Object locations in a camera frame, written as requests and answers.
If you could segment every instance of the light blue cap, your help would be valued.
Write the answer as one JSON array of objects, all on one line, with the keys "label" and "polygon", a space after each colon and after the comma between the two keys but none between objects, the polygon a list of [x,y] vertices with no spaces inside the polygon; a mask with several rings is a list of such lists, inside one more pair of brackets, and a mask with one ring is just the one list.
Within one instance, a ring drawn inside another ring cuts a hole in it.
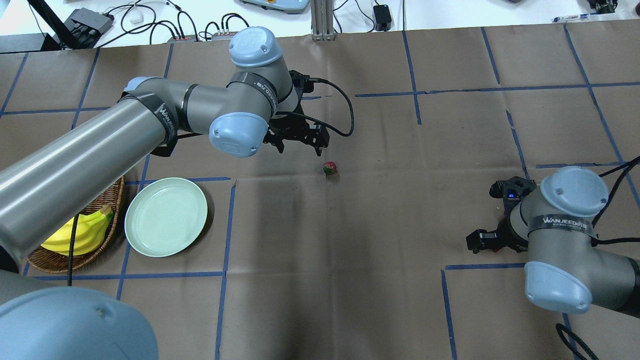
[{"label": "light blue cap", "polygon": [[530,261],[525,264],[525,295],[534,305],[567,314],[582,314],[593,300],[589,289],[568,272]]},{"label": "light blue cap", "polygon": [[156,337],[133,307],[96,290],[55,286],[0,306],[3,359],[157,360]]},{"label": "light blue cap", "polygon": [[253,113],[228,113],[218,117],[209,127],[209,141],[216,149],[248,158],[260,149],[269,126]]},{"label": "light blue cap", "polygon": [[581,167],[564,167],[544,178],[540,187],[549,204],[581,218],[597,215],[609,198],[607,185],[602,178]]},{"label": "light blue cap", "polygon": [[279,59],[282,48],[269,29],[256,26],[237,33],[229,43],[229,53],[240,67],[258,67]]},{"label": "light blue cap", "polygon": [[124,88],[124,91],[135,90],[137,89],[138,86],[140,86],[140,84],[142,84],[143,81],[149,80],[149,79],[161,79],[161,78],[157,76],[138,76],[136,78],[129,80],[129,82],[127,83],[127,87]]}]

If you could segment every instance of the white marker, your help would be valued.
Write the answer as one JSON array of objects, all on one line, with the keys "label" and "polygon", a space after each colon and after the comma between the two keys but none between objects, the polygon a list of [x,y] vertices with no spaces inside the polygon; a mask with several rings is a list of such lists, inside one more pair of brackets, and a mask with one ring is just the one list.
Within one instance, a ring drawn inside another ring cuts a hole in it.
[{"label": "white marker", "polygon": [[580,15],[558,16],[554,18],[554,22],[580,21],[587,19],[590,15],[597,15],[597,13],[582,13]]}]

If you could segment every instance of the white plate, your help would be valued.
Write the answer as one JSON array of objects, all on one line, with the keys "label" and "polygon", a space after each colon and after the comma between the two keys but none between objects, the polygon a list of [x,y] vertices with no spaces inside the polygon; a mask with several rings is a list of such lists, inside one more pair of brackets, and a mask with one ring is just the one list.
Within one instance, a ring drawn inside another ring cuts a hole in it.
[{"label": "white plate", "polygon": [[158,180],[136,195],[124,218],[124,232],[140,254],[161,258],[195,240],[207,220],[207,199],[180,177]]}]

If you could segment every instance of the blue device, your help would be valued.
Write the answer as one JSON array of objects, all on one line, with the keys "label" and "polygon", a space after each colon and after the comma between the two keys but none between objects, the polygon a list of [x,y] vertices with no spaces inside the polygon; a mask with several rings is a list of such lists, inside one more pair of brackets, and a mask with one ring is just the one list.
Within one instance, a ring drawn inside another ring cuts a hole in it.
[{"label": "blue device", "polygon": [[285,13],[301,13],[309,4],[309,0],[240,0],[247,4],[256,4],[263,9],[281,10]]}]

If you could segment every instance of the white plug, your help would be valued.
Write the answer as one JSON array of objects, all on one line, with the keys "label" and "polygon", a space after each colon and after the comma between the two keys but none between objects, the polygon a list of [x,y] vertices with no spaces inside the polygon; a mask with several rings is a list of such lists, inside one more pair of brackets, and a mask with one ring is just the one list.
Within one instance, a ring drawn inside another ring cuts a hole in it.
[{"label": "white plug", "polygon": [[139,24],[145,20],[145,17],[142,15],[142,12],[137,7],[134,7],[133,10],[129,12],[129,21],[131,21],[132,25]]}]

